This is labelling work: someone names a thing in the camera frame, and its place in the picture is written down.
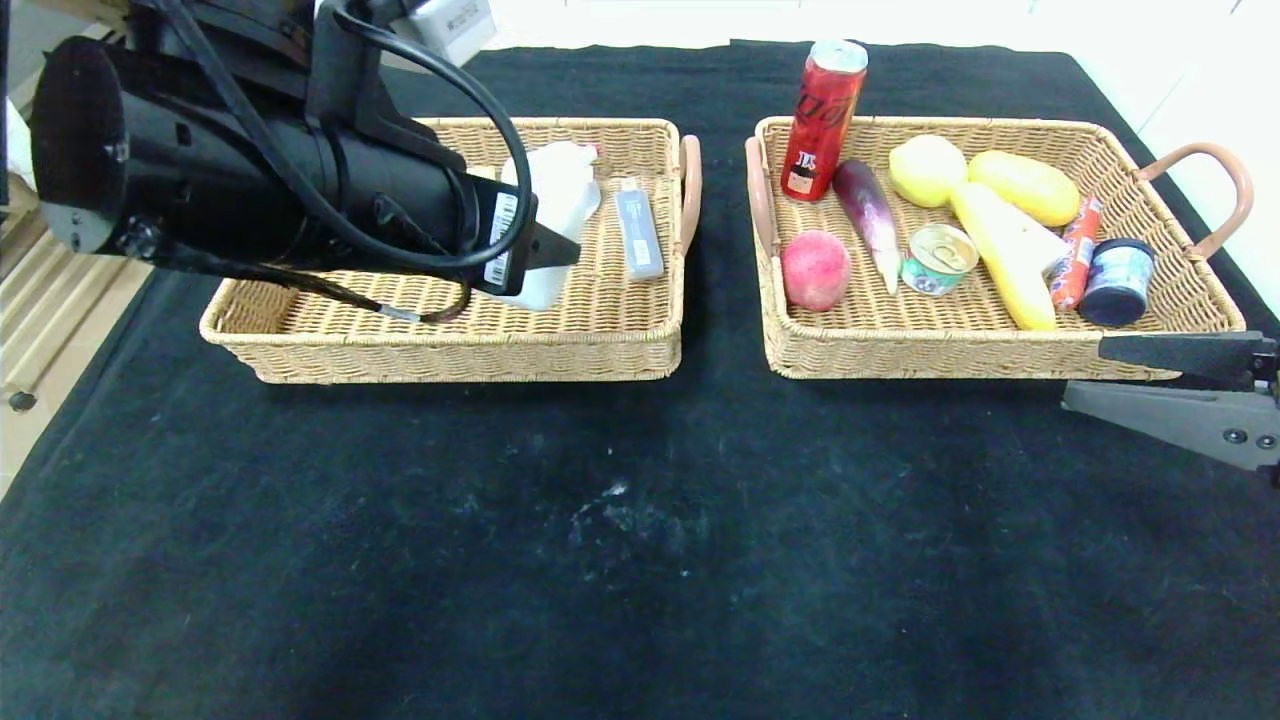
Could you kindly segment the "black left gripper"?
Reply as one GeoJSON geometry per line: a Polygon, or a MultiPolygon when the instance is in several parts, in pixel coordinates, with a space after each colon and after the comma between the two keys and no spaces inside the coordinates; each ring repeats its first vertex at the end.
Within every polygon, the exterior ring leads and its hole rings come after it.
{"type": "Polygon", "coordinates": [[[422,163],[408,187],[384,191],[389,261],[403,272],[463,282],[498,296],[517,295],[526,268],[575,265],[579,242],[535,222],[529,151],[517,143],[509,160],[511,182],[422,163]]]}

